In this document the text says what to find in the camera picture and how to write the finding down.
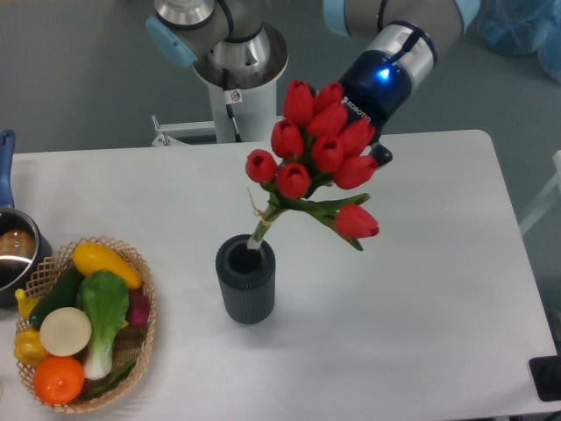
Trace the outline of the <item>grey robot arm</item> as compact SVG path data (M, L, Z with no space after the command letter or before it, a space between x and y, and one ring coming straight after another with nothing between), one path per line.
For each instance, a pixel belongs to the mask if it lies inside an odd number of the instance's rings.
M376 130L411 96L480 9L478 1L326 1L325 24L369 40L342 75L351 121ZM207 85L218 143L266 139L278 120L276 83L287 44L259 1L158 1L146 20L154 45Z

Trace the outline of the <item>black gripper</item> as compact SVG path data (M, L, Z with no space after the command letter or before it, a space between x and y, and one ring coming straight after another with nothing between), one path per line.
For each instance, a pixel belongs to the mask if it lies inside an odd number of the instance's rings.
M349 110L349 122L366 118L375 128L369 155L381 170L390 163L392 152L377 142L386 122L410 96L413 85L400 63L378 50L364 51L339 78L343 104Z

